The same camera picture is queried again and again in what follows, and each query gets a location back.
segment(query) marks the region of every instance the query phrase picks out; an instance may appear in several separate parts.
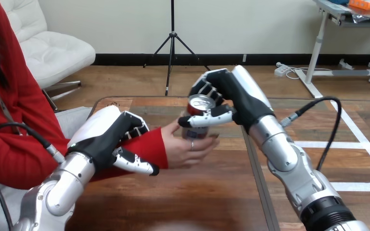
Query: woman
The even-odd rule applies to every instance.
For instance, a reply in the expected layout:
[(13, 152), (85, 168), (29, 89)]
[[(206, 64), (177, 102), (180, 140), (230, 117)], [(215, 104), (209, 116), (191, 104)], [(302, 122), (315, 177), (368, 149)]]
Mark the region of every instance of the woman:
[[(66, 139), (62, 130), (73, 134), (79, 127), (70, 128), (56, 119), (37, 82), (29, 72), (22, 50), (12, 31), (5, 11), (0, 5), (0, 124), (14, 121), (25, 123), (49, 140), (61, 153), (66, 153)], [(66, 120), (83, 123), (87, 112), (66, 111)], [(174, 122), (163, 128), (146, 133), (123, 146), (160, 168), (184, 168), (199, 163), (219, 141), (206, 138), (189, 141), (174, 138), (179, 129)], [(39, 185), (55, 168), (56, 162), (41, 145), (22, 129), (0, 130), (0, 187), (8, 204), (13, 223), (19, 218), (21, 198), (25, 189)], [(126, 172), (106, 169), (95, 176), (96, 180), (115, 177)], [(6, 221), (0, 207), (0, 230), (6, 229)]]

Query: white wall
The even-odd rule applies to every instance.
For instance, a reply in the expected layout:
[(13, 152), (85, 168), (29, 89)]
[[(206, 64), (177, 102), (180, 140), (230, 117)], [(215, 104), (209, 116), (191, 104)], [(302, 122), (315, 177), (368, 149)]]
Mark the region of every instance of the white wall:
[[(97, 53), (153, 53), (171, 31), (170, 0), (40, 4), (49, 30), (76, 36)], [(311, 0), (175, 0), (175, 31), (200, 54), (311, 53), (320, 20)], [(329, 22), (321, 52), (370, 54), (370, 29)], [(169, 45), (161, 53), (169, 53)]]

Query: chair leg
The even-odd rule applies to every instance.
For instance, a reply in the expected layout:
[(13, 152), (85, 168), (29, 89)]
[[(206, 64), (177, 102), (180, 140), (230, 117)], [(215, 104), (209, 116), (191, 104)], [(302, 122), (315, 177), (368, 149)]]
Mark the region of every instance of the chair leg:
[(45, 90), (46, 91), (51, 91), (51, 90), (57, 90), (57, 89), (72, 87), (72, 86), (75, 86), (77, 88), (81, 87), (81, 81), (72, 81), (72, 82), (66, 82), (66, 83), (56, 83), (54, 85), (51, 85), (50, 87), (45, 88)]
[(81, 87), (80, 81), (72, 81), (66, 83), (56, 83), (50, 87), (45, 88), (48, 95), (51, 96), (51, 100), (58, 100), (63, 96), (66, 96)]
[(58, 111), (58, 108), (56, 106), (56, 104), (54, 104), (54, 102), (52, 101), (52, 99), (49, 97), (49, 95), (47, 94), (46, 90), (42, 90), (44, 96), (46, 97), (47, 101), (49, 101), (49, 104), (50, 104), (50, 107), (52, 107), (53, 111), (54, 112), (57, 112)]

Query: can lid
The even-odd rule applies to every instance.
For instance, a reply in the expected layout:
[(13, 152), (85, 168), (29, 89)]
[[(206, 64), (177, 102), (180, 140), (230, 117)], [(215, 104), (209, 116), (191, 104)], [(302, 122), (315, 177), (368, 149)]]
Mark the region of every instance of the can lid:
[(206, 111), (215, 107), (215, 101), (202, 94), (191, 95), (188, 98), (188, 102), (192, 107), (201, 111)]

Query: woman's hand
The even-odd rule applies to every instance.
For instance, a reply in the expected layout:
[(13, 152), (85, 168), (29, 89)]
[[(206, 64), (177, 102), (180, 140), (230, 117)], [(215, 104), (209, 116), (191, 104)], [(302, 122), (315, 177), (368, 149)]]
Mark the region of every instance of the woman's hand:
[(192, 148), (191, 141), (173, 136), (179, 128), (178, 120), (175, 120), (161, 129), (169, 168), (190, 168), (197, 165), (219, 144), (217, 136), (207, 137), (194, 140)]

